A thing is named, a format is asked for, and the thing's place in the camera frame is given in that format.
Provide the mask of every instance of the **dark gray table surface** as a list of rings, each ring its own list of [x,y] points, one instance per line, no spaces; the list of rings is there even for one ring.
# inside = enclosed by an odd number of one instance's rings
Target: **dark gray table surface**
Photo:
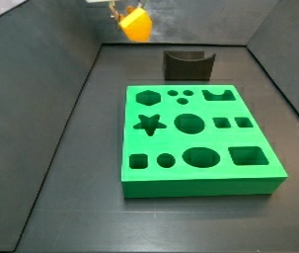
[[[218,54],[211,83],[237,85],[289,172],[271,196],[123,199],[126,88],[166,83],[167,49]],[[299,251],[299,120],[291,107],[243,47],[104,45],[19,252],[257,250]]]

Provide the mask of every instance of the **dark gray object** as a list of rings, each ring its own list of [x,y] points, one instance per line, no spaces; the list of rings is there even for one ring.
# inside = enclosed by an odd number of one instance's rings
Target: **dark gray object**
[[[128,85],[167,83],[160,65],[166,50],[217,52],[212,82],[237,85],[290,176],[273,196],[124,200],[120,166],[126,89]],[[192,103],[192,97],[178,93],[174,98],[187,98]],[[104,45],[17,251],[257,250],[299,252],[295,113],[243,47]]]
[[[163,53],[164,80],[210,80],[217,54],[204,51],[166,51]]]
[[[1,251],[16,247],[99,50],[83,10],[32,0],[0,17]]]
[[[299,0],[279,2],[249,48],[299,113]]]

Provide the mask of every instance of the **shape sorter board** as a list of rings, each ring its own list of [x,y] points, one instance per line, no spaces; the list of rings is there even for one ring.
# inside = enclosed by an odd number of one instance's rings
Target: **shape sorter board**
[[[128,87],[124,198],[271,194],[286,178],[234,85]]]

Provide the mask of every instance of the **rectangular hole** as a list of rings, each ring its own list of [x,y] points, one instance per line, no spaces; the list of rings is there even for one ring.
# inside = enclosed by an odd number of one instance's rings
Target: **rectangular hole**
[[[214,118],[217,128],[230,128],[231,124],[227,118]]]
[[[233,161],[237,165],[267,165],[269,161],[258,146],[229,148]]]
[[[237,124],[239,127],[253,127],[253,124],[250,122],[250,118],[246,118],[246,117],[238,117],[235,118],[235,121],[237,121]]]
[[[130,156],[130,167],[132,169],[146,169],[148,167],[148,156],[146,154],[132,154]]]

